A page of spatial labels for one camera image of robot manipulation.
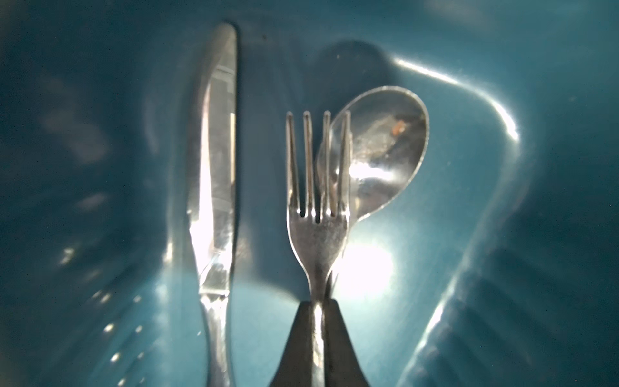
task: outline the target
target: fork tine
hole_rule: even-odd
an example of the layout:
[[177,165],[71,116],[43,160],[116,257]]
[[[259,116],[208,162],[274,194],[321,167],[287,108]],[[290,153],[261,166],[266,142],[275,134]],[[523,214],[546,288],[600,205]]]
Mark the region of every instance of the fork tine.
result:
[[324,179],[321,187],[321,219],[331,216],[333,210],[331,209],[331,112],[329,110],[324,112],[322,116],[322,141],[324,143]]
[[297,178],[297,152],[295,150],[295,123],[291,112],[286,114],[286,188],[288,190],[288,208],[297,214],[299,207],[299,182]]
[[344,113],[342,121],[342,147],[340,149],[340,173],[337,175],[338,213],[346,213],[350,208],[350,111]]
[[303,127],[305,129],[305,217],[316,218],[314,205],[314,157],[312,148],[311,115],[303,113]]

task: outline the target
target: fork head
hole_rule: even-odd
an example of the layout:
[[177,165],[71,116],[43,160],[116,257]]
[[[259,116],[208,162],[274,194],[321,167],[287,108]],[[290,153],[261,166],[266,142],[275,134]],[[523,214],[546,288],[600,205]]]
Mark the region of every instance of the fork head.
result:
[[[323,141],[331,148],[331,114],[326,111],[322,119]],[[287,172],[287,223],[288,237],[297,260],[303,267],[309,282],[312,300],[324,300],[327,278],[333,264],[340,256],[350,223],[350,112],[342,122],[342,142],[337,189],[329,189],[327,179],[318,188],[320,208],[316,208],[314,187],[314,161],[312,151],[312,124],[308,111],[303,114],[305,130],[305,208],[301,210],[298,186],[297,157],[295,150],[294,122],[292,113],[286,116],[286,172]],[[333,160],[326,152],[326,171]]]

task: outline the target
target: knife blade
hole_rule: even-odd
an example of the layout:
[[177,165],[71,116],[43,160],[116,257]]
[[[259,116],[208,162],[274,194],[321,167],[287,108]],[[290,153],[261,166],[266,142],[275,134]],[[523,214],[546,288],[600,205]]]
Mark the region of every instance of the knife blade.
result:
[[236,31],[221,24],[206,51],[188,128],[189,234],[209,332],[208,387],[231,387],[227,309],[235,237]]

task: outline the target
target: utensil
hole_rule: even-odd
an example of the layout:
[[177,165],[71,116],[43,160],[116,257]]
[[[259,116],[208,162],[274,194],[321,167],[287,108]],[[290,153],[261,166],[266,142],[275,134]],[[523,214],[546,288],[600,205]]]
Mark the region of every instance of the utensil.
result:
[[235,236],[236,32],[215,30],[188,129],[189,233],[209,331],[207,385],[230,387],[226,317]]
[[[354,138],[350,165],[350,227],[384,208],[415,177],[428,147],[428,110],[410,90],[382,86],[357,96],[335,116],[331,145],[323,140],[316,159],[316,175],[321,186],[329,170],[329,188],[337,187],[338,170],[325,166],[325,150],[337,158],[338,134],[349,111]],[[329,281],[331,290],[337,279],[337,267]]]
[[[331,114],[324,114],[322,128],[325,142],[331,143]],[[314,194],[314,167],[312,155],[312,124],[309,112],[303,114],[305,130],[305,210],[301,211],[293,115],[286,117],[287,149],[287,224],[288,237],[297,260],[303,267],[309,283],[311,301],[302,302],[297,311],[280,367],[271,384],[275,386],[333,386],[333,381],[345,379],[355,372],[355,380],[367,385],[358,366],[344,320],[337,303],[326,300],[327,279],[340,256],[350,225],[350,112],[344,113],[340,140],[340,171],[335,189],[327,181],[319,188],[320,207],[316,208]],[[325,170],[331,166],[331,154],[325,159]],[[329,356],[329,353],[345,356]],[[346,375],[334,370],[344,369]]]

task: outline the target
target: knife handle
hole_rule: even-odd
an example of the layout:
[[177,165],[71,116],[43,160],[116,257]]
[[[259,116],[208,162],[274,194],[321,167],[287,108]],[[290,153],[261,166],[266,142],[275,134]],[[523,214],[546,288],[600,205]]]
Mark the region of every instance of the knife handle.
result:
[[200,302],[209,330],[209,374],[207,387],[232,387],[232,368],[226,343],[228,297],[203,295]]
[[[323,308],[326,386],[369,387],[337,301],[326,300]],[[311,387],[312,317],[311,302],[301,302],[271,387]]]

